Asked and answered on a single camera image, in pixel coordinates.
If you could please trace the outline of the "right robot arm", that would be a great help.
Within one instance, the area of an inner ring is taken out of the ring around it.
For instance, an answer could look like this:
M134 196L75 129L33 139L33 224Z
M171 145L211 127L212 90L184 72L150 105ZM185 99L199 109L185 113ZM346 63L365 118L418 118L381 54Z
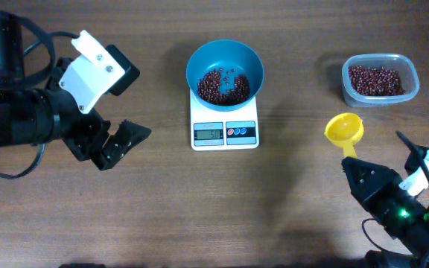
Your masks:
M410 255L385 249L370 250L363 267L429 267L429 207L400 188L395 170L352 157L341 165L352 196L392 238L400 240Z

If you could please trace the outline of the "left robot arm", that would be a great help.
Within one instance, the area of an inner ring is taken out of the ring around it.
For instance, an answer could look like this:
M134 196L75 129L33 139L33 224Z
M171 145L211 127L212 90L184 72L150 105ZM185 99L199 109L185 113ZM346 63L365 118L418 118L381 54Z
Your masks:
M32 161L47 143L62 140L74 157L109 170L150 129L122 121L115 134L95 110L105 94L121 95L140 75L114 45L87 31L70 35L76 58L56 57L54 35L30 19L0 10L0 148L29 144Z

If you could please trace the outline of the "yellow measuring scoop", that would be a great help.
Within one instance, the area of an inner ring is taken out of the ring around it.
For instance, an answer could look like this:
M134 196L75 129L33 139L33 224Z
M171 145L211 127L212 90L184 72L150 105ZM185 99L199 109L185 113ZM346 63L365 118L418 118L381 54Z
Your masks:
M334 116L325 126L325 137L343 151L343 157L356 159L354 146L363 138L363 120L356 114L346 112Z

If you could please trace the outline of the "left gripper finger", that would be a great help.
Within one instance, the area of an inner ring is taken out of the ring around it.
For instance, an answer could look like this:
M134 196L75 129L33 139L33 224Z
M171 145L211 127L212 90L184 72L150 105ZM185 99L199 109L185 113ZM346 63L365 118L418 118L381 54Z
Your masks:
M112 169L133 147L146 140L150 134L151 129L124 120L120 123L115 135L111 135L101 149L91 154L90 160L100 171Z
M124 74L108 90L114 96L121 95L140 76L140 70L115 45L108 45L106 50L123 68Z

